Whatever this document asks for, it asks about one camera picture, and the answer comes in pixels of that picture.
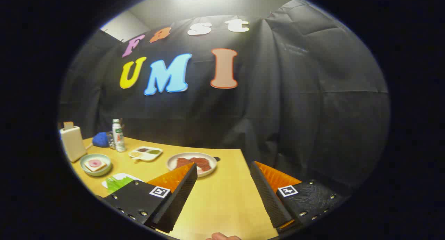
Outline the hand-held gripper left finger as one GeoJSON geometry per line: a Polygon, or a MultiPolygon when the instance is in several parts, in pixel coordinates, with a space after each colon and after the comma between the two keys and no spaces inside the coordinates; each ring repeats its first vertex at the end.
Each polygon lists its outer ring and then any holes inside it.
{"type": "Polygon", "coordinates": [[[149,182],[132,180],[111,194],[97,198],[133,221],[169,233],[196,180],[197,166],[192,162],[149,182]]]}

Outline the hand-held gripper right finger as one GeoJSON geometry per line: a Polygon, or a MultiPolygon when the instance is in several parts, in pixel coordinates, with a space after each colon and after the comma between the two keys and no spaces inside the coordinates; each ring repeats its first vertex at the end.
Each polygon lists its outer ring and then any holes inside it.
{"type": "Polygon", "coordinates": [[[250,174],[278,231],[308,227],[345,202],[343,194],[318,180],[301,181],[257,161],[250,164],[250,174]]]}

